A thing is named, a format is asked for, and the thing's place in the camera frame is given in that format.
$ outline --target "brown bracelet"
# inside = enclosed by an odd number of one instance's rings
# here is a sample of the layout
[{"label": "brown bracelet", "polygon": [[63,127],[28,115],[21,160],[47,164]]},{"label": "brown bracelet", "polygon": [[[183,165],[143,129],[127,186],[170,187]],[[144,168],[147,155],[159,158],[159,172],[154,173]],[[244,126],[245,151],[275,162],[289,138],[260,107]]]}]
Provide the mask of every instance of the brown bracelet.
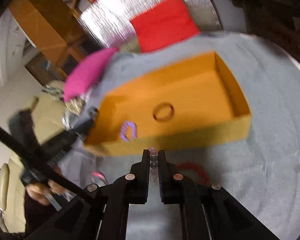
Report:
[{"label": "brown bracelet", "polygon": [[[157,117],[157,114],[158,112],[165,108],[165,107],[170,107],[171,111],[170,111],[170,114],[168,116],[165,116],[165,117],[162,117],[162,118],[158,118]],[[161,104],[158,104],[154,110],[153,110],[153,119],[155,119],[157,122],[166,122],[166,121],[169,121],[175,114],[175,111],[174,111],[174,107],[172,104],[170,103],[161,103]]]}]

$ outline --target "person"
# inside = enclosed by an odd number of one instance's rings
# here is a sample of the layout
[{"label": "person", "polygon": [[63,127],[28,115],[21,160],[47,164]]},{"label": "person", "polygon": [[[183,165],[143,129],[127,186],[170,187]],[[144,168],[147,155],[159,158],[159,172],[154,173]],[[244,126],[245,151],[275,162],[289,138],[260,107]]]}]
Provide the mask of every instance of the person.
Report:
[{"label": "person", "polygon": [[[62,175],[58,166],[55,166],[54,170]],[[51,179],[48,180],[48,185],[49,186],[46,186],[40,182],[34,181],[26,186],[24,202],[26,219],[25,232],[5,233],[9,240],[25,239],[56,213],[56,209],[51,205],[45,194],[53,192],[61,195],[66,189]]]}]

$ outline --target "red pillow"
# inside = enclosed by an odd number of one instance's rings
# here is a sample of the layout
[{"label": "red pillow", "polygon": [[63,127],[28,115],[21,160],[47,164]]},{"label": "red pillow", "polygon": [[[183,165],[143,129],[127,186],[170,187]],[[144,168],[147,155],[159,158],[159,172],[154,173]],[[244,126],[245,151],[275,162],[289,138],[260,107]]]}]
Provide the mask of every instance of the red pillow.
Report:
[{"label": "red pillow", "polygon": [[164,48],[200,32],[182,0],[163,0],[130,22],[141,52]]}]

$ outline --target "purple bracelet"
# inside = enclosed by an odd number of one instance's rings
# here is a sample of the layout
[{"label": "purple bracelet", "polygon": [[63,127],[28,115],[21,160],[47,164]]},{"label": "purple bracelet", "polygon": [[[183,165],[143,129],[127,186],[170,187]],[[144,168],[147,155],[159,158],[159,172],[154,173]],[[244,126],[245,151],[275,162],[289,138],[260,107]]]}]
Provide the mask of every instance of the purple bracelet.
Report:
[{"label": "purple bracelet", "polygon": [[121,126],[120,138],[126,142],[130,141],[130,139],[126,136],[128,127],[132,128],[132,138],[133,139],[137,138],[137,125],[134,122],[125,121]]}]

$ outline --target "yellow box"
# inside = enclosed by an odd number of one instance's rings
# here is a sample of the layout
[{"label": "yellow box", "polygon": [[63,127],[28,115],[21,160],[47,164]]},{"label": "yellow box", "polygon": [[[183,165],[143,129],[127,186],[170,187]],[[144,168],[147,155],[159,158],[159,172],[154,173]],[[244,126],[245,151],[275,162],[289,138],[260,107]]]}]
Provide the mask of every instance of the yellow box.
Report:
[{"label": "yellow box", "polygon": [[[137,138],[120,139],[125,121]],[[247,137],[251,112],[242,90],[216,52],[147,73],[105,95],[85,148],[97,155],[142,154],[143,149],[206,147]]]}]

